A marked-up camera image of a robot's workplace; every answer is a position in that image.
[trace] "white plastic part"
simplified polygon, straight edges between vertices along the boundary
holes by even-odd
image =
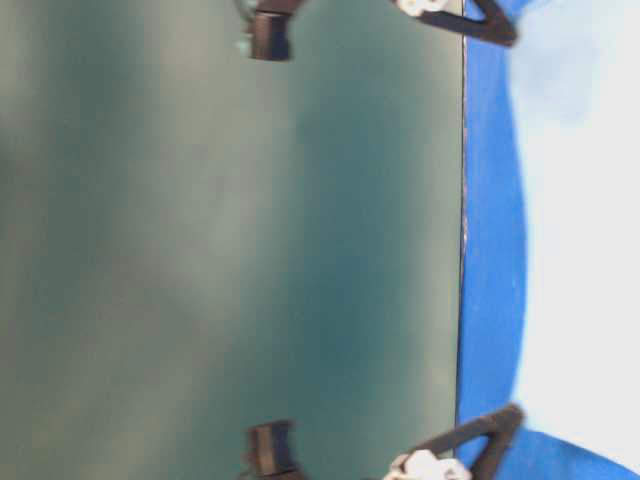
[[[440,460],[429,450],[418,450],[396,458],[384,480],[471,480],[471,473],[455,458]]]
[[[419,17],[423,12],[439,12],[449,0],[397,0],[400,9],[411,17]]]

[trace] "clamp jaw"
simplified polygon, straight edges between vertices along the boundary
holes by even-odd
[[[518,34],[504,11],[494,0],[474,0],[484,14],[484,20],[443,11],[448,0],[390,0],[410,17],[432,27],[475,37],[505,47],[512,46]]]

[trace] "blue fabric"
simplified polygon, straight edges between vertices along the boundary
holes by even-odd
[[[476,17],[473,2],[467,3],[469,14]],[[517,18],[526,3],[501,1],[512,18]],[[506,73],[503,48],[468,40],[468,237],[460,330],[459,422],[509,401],[522,341],[526,226]],[[471,442],[458,455],[471,463],[481,445]],[[498,474],[503,480],[637,478],[586,450],[527,430],[519,433]]]

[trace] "blue tarp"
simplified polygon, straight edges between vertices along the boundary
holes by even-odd
[[[467,3],[470,14],[475,15],[475,6]],[[517,19],[527,3],[502,0],[501,5]],[[505,49],[467,41],[468,230],[460,331],[459,422],[509,401],[522,340],[526,228],[508,98],[507,61]],[[470,443],[458,454],[470,462],[480,446],[480,442]],[[638,476],[586,450],[523,429],[498,478],[631,480]]]

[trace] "dark green surface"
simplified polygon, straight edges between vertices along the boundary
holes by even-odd
[[[292,417],[314,479],[454,411],[460,40],[315,0],[0,0],[0,477],[228,479]]]

